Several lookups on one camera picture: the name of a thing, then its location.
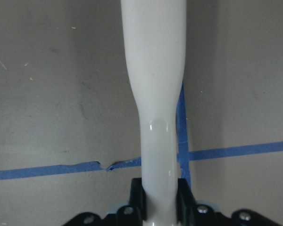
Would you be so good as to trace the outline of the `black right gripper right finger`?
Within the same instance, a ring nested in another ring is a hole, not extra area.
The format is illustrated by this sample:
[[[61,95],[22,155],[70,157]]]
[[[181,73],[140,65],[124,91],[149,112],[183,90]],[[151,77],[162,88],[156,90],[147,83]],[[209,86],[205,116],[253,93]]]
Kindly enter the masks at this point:
[[[178,179],[177,217],[181,226],[216,226],[217,218],[214,210],[202,203],[197,203],[188,182]]]

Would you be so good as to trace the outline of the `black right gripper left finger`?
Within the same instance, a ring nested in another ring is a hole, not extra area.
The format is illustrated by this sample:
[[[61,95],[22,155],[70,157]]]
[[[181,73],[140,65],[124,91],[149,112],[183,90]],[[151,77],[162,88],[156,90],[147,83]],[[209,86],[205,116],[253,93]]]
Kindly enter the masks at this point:
[[[141,178],[131,181],[130,197],[127,205],[120,207],[116,213],[117,226],[142,226],[146,219],[146,194]]]

